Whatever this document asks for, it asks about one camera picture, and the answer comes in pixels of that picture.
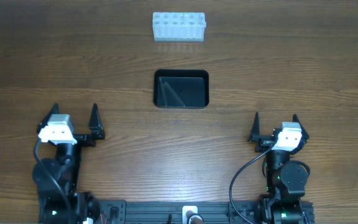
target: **wooden table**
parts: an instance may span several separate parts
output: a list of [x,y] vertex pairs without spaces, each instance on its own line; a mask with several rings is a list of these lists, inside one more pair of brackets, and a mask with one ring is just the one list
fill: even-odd
[[[205,12],[205,42],[156,44],[154,11]],[[208,107],[156,108],[159,68],[207,70]],[[316,222],[358,223],[358,1],[0,0],[0,222],[37,221],[32,148],[55,102],[77,133],[99,105],[106,140],[83,151],[79,190],[128,201],[228,201],[255,112],[263,134],[296,113]],[[236,200],[265,192],[261,162]]]

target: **wooden tabletop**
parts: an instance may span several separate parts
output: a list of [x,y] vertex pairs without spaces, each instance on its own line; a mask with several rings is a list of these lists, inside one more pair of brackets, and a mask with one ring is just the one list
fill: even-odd
[[[155,43],[155,11],[205,12],[205,42]],[[160,68],[207,70],[209,105],[155,107]],[[262,134],[296,113],[316,222],[358,223],[358,1],[0,0],[0,222],[37,221],[32,149],[54,103],[76,133],[98,104],[106,140],[83,150],[79,190],[128,201],[227,202],[258,155],[255,112]],[[265,193],[261,162],[235,200]]]

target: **wood grain surface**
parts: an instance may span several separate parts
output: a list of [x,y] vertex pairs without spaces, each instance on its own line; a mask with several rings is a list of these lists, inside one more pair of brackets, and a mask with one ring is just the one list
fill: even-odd
[[[205,42],[154,43],[154,11],[205,12]],[[207,70],[208,107],[156,108],[160,68]],[[77,133],[99,105],[106,140],[83,151],[79,190],[128,201],[228,201],[257,155],[254,113],[263,134],[296,113],[316,222],[358,223],[358,1],[0,0],[0,222],[37,221],[32,147],[55,102]],[[261,162],[236,200],[265,192]]]

